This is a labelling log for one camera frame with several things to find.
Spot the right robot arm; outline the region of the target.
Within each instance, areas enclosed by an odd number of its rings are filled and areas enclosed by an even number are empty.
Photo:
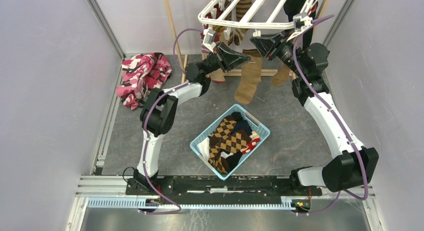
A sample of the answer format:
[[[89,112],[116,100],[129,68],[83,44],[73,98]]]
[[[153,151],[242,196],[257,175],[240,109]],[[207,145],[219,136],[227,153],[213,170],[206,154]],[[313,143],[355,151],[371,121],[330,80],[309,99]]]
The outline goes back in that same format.
[[[322,77],[329,64],[327,47],[321,43],[297,47],[284,31],[253,36],[250,41],[262,57],[270,61],[280,59],[297,75],[291,82],[293,95],[315,120],[330,149],[332,160],[325,166],[293,170],[289,190],[302,195],[309,186],[339,192],[369,185],[379,154],[354,135],[336,108]]]

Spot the black sock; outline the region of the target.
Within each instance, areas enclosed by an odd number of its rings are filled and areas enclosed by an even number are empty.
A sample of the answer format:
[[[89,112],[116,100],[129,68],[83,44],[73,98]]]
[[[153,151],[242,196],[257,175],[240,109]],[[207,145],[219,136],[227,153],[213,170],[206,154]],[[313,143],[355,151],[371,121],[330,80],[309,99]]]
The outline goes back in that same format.
[[[301,9],[304,5],[306,0],[287,0],[285,4],[283,5],[283,9],[285,14],[287,15],[288,22],[293,21],[294,15],[300,14]],[[318,0],[314,0],[314,5],[310,8],[308,11],[308,16],[312,19],[316,18],[317,15],[317,8],[319,6]],[[311,27],[308,31],[303,33],[303,36],[301,38],[298,38],[298,44],[297,47],[299,48],[300,45],[302,45],[302,49],[306,49],[312,42],[313,38],[313,32],[314,28]]]

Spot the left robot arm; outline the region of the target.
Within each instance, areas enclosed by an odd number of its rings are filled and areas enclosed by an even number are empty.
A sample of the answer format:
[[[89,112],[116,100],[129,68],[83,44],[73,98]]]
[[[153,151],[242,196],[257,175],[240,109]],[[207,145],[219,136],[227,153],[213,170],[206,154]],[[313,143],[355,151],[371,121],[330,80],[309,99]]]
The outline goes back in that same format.
[[[159,154],[165,135],[171,130],[179,105],[204,95],[210,87],[208,75],[218,69],[229,72],[251,58],[220,43],[207,57],[185,67],[186,80],[168,88],[151,90],[140,113],[143,128],[143,144],[140,161],[133,172],[138,188],[145,195],[157,189]]]

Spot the tan ribbed sock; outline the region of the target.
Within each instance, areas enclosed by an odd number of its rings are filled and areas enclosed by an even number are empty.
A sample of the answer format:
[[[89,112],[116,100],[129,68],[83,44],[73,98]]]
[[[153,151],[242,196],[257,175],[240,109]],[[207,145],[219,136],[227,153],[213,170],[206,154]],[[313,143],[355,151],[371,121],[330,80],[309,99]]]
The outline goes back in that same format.
[[[291,69],[286,65],[282,64],[276,74],[271,79],[271,85],[277,87],[283,84],[290,77]]]
[[[240,104],[249,104],[261,82],[263,57],[256,49],[244,49],[242,53],[248,55],[250,60],[241,66],[240,83],[234,98]]]

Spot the brown striped sock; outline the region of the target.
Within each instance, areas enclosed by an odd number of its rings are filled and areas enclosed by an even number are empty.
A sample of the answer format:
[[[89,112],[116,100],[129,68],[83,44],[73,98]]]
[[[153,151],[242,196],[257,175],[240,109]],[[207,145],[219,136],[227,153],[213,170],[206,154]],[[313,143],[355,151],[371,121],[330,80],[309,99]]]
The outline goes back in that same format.
[[[235,6],[236,21],[239,22],[252,6],[252,0],[240,0]],[[240,46],[245,34],[249,31],[247,28],[235,28],[233,33],[233,42]]]

